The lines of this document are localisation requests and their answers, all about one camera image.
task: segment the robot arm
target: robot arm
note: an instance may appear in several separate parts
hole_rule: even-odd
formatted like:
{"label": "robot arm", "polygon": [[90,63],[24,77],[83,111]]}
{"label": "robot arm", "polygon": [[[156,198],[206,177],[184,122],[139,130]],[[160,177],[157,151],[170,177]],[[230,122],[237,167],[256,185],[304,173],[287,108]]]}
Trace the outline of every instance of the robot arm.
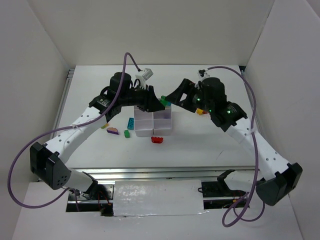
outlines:
{"label": "robot arm", "polygon": [[[198,108],[209,112],[212,122],[254,158],[251,122],[247,114],[238,104],[227,101],[225,86],[218,78],[210,77],[205,70],[200,70],[199,76],[197,84],[185,78],[165,100],[190,112],[195,112]],[[186,98],[181,100],[183,94],[186,94]],[[296,187],[302,168],[298,163],[290,164],[257,131],[254,133],[260,169],[256,192],[264,203],[273,206]],[[248,172],[228,170],[217,180],[222,189],[248,192],[253,177]]]}
{"label": "robot arm", "polygon": [[98,118],[110,106],[118,90],[121,72],[110,79],[110,86],[104,88],[95,97],[89,107],[75,120],[72,129],[60,132],[56,137],[41,145],[35,142],[30,148],[31,171],[42,179],[53,190],[68,187],[79,190],[89,198],[103,191],[103,186],[85,172],[78,172],[66,167],[72,153],[96,130],[108,123],[125,106],[138,106],[142,111],[156,112],[164,110],[164,106],[155,96],[153,86],[140,84],[134,88],[131,76],[125,73],[122,88],[115,104],[96,122],[77,127]]}

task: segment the white cable connector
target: white cable connector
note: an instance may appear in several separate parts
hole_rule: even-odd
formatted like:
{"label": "white cable connector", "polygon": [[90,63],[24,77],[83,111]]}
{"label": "white cable connector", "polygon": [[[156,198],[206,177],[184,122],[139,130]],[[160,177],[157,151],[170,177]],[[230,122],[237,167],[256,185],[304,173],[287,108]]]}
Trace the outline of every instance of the white cable connector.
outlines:
{"label": "white cable connector", "polygon": [[74,123],[73,123],[73,124],[71,124],[71,126],[72,126],[73,129],[78,129],[78,130],[79,130],[80,132],[82,132],[82,133],[84,132],[84,131],[81,130],[80,127],[78,127],[77,124],[74,124]]}
{"label": "white cable connector", "polygon": [[135,75],[135,79],[139,79],[140,81],[140,88],[146,89],[146,81],[153,75],[154,73],[151,71],[150,68],[145,68],[142,71],[139,71]]}
{"label": "white cable connector", "polygon": [[254,126],[253,128],[249,128],[248,134],[251,135],[252,133],[255,133],[257,131],[256,126]]}

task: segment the blue lego brick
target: blue lego brick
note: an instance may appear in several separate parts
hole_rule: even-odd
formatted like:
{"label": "blue lego brick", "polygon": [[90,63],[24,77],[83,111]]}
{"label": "blue lego brick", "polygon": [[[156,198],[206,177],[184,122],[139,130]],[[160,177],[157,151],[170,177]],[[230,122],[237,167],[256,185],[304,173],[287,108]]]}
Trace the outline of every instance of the blue lego brick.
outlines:
{"label": "blue lego brick", "polygon": [[135,119],[133,117],[129,118],[128,121],[128,127],[129,130],[134,130],[135,129]]}

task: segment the red lego brick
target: red lego brick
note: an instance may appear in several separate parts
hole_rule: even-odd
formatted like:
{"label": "red lego brick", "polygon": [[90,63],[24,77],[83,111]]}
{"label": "red lego brick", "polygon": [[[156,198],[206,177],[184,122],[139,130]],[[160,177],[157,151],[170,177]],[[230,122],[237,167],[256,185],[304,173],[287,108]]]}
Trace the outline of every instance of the red lego brick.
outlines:
{"label": "red lego brick", "polygon": [[162,144],[163,141],[164,141],[163,137],[157,137],[157,136],[151,137],[151,142],[153,142],[154,144]]}

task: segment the wire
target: wire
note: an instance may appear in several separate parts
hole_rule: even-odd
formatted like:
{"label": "wire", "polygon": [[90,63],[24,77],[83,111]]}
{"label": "wire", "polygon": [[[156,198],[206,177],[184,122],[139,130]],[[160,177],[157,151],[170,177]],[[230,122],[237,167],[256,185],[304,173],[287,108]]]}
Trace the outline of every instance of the wire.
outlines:
{"label": "wire", "polygon": [[72,188],[72,191],[73,191],[74,198],[75,198],[75,207],[76,207],[76,210],[77,210],[78,212],[80,212],[80,210],[79,210],[79,205],[78,205],[78,199],[77,199],[77,190],[75,190],[74,188]]}
{"label": "wire", "polygon": [[109,202],[108,198],[106,197],[106,195],[102,191],[100,191],[100,193],[105,198],[105,200],[108,202],[108,205],[110,205],[110,202]]}
{"label": "wire", "polygon": [[[257,180],[258,180],[258,172],[259,172],[259,152],[258,152],[258,145],[257,145],[257,140],[256,140],[256,136],[255,136],[255,132],[253,131],[253,128],[254,128],[254,122],[255,122],[255,117],[256,117],[256,112],[257,112],[257,100],[256,100],[256,96],[255,96],[255,93],[254,93],[254,90],[252,89],[252,87],[250,86],[249,82],[240,74],[238,73],[236,70],[230,68],[230,67],[227,67],[227,66],[211,66],[211,67],[208,67],[207,70],[212,70],[212,69],[227,69],[235,74],[237,74],[244,82],[244,84],[248,87],[250,93],[251,93],[251,96],[252,96],[252,100],[253,100],[253,110],[252,110],[252,118],[251,118],[251,135],[252,135],[252,140],[253,140],[253,146],[254,146],[254,157],[255,157],[255,168],[254,168],[254,177],[253,177],[253,182],[252,182],[252,186],[251,186],[251,189],[250,189],[250,192],[247,192],[245,195],[243,195],[242,197],[239,198],[238,201],[236,201],[235,203],[233,203],[226,211],[225,213],[223,214],[223,217],[222,217],[222,225],[226,228],[228,227],[231,227],[233,226],[234,224],[236,224],[239,220],[242,219],[243,215],[246,213],[247,209],[249,208],[249,204],[251,202],[251,199],[253,197],[253,194],[255,192],[255,188],[256,188],[256,185],[257,185]],[[248,198],[246,200],[246,203],[242,209],[242,211],[240,212],[239,215],[236,215],[236,218],[235,220],[233,220],[232,222],[230,223],[226,223],[226,216],[227,214],[230,212],[231,209],[233,209],[234,207],[237,206],[238,203],[240,203],[246,196],[248,195]],[[263,211],[261,212],[261,214],[256,217],[254,219],[257,220],[259,219],[262,214],[263,214]]]}
{"label": "wire", "polygon": [[140,87],[141,82],[140,82],[140,79],[137,78],[136,80],[134,80],[134,84],[133,84],[133,87],[134,87],[134,88],[136,87],[137,82],[139,82],[138,85],[137,85],[137,87]]}
{"label": "wire", "polygon": [[[245,218],[241,218],[241,220],[242,221],[244,221],[244,222],[254,222],[254,221],[256,221],[256,220],[258,220],[259,218],[261,218],[261,216],[264,214],[264,212],[265,212],[265,209],[266,209],[266,204],[264,203],[264,202],[262,202],[262,210],[261,210],[261,212],[260,212],[260,214],[256,217],[256,218],[253,218],[253,219],[245,219]],[[238,213],[236,212],[236,205],[235,206],[233,206],[233,212],[234,212],[234,214],[238,217],[239,215],[238,215]]]}
{"label": "wire", "polygon": [[101,212],[100,196],[99,196],[99,193],[98,193],[97,195],[98,195],[98,208],[99,208],[99,212]]}
{"label": "wire", "polygon": [[[134,58],[132,57],[132,55],[129,53],[129,52],[126,52],[124,54],[124,59],[123,59],[123,67],[122,67],[122,74],[121,74],[121,78],[120,78],[120,83],[119,83],[119,87],[118,87],[118,90],[116,91],[116,94],[112,100],[112,102],[110,103],[109,107],[100,115],[98,116],[97,118],[95,118],[94,120],[91,120],[91,121],[88,121],[86,123],[82,123],[82,124],[79,124],[77,125],[78,128],[81,128],[81,127],[84,127],[84,126],[87,126],[89,124],[92,124],[92,123],[95,123],[96,121],[98,121],[99,119],[101,119],[102,117],[104,117],[108,112],[109,110],[114,106],[115,102],[117,101],[118,97],[119,97],[119,94],[120,94],[120,91],[121,91],[121,88],[122,88],[122,85],[123,85],[123,82],[124,82],[124,78],[125,78],[125,71],[126,71],[126,65],[127,65],[127,57],[130,57],[133,64],[135,65],[135,67],[137,68],[138,71],[141,71],[141,69],[138,67],[138,65],[136,64],[136,61],[134,60]],[[60,128],[57,128],[57,129],[53,129],[53,130],[50,130],[50,131],[47,131],[47,132],[44,132],[42,134],[40,134],[39,136],[36,136],[34,139],[32,139],[31,141],[29,141],[20,151],[19,153],[15,156],[11,166],[10,166],[10,169],[9,169],[9,173],[8,173],[8,178],[7,178],[7,189],[8,189],[8,192],[9,192],[9,195],[10,197],[12,198],[12,200],[18,204],[19,206],[21,207],[24,207],[24,208],[27,208],[27,209],[39,209],[39,208],[43,208],[43,207],[46,207],[52,203],[54,203],[55,201],[57,201],[59,198],[62,197],[62,195],[68,190],[68,189],[65,189],[59,196],[57,196],[55,199],[53,199],[52,201],[49,201],[45,204],[42,204],[42,205],[36,205],[36,206],[32,206],[32,205],[27,205],[27,204],[24,204],[23,202],[19,201],[13,191],[12,191],[12,186],[11,186],[11,178],[12,178],[12,173],[13,173],[13,170],[14,170],[14,167],[19,159],[19,157],[21,156],[21,154],[32,144],[34,143],[35,141],[37,141],[38,139],[46,136],[46,135],[49,135],[49,134],[52,134],[52,133],[55,133],[55,132],[58,132],[58,131],[63,131],[63,130],[68,130],[68,129],[73,129],[74,127],[73,126],[65,126],[65,127],[60,127]]]}

